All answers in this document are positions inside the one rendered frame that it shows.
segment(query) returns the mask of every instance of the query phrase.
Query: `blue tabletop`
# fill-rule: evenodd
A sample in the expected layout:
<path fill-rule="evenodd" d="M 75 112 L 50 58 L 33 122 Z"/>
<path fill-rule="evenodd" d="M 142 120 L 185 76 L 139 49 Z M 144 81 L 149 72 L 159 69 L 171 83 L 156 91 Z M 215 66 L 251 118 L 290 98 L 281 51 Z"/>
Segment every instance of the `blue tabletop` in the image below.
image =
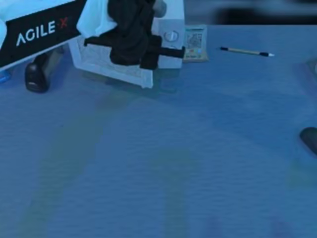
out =
<path fill-rule="evenodd" d="M 72 65 L 0 87 L 0 238 L 314 238 L 317 28 L 209 27 L 203 63 L 155 87 Z M 218 50 L 267 51 L 273 58 Z"/>

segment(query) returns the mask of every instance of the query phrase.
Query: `qr code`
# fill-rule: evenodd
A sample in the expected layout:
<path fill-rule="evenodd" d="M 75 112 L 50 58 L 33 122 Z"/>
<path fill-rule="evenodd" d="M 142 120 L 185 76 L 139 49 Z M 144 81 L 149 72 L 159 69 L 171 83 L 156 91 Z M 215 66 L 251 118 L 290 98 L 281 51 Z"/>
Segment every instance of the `qr code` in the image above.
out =
<path fill-rule="evenodd" d="M 203 35 L 201 33 L 193 33 L 187 35 L 187 48 L 201 48 Z"/>

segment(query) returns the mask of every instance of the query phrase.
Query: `oven door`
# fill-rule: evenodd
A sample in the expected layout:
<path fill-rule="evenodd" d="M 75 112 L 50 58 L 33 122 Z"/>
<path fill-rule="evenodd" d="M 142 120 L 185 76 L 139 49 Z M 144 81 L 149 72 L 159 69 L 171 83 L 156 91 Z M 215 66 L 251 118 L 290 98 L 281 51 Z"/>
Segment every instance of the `oven door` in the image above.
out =
<path fill-rule="evenodd" d="M 0 69 L 41 54 L 80 35 L 77 21 L 87 0 L 75 0 L 6 22 Z"/>

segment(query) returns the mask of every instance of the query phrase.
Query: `computer mouse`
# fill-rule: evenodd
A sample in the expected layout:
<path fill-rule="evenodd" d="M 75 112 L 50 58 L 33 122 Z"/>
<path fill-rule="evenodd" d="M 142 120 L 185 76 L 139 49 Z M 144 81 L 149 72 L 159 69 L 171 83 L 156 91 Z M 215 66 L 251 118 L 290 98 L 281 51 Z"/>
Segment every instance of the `computer mouse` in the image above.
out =
<path fill-rule="evenodd" d="M 303 143 L 317 155 L 317 128 L 307 127 L 300 133 L 300 138 Z"/>

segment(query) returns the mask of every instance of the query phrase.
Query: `dark background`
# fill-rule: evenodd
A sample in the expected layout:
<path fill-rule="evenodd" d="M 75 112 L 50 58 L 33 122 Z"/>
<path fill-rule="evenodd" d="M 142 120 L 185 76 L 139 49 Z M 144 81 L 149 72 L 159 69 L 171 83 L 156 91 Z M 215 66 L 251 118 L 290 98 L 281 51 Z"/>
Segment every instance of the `dark background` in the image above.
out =
<path fill-rule="evenodd" d="M 185 0 L 187 24 L 317 24 L 317 0 Z"/>

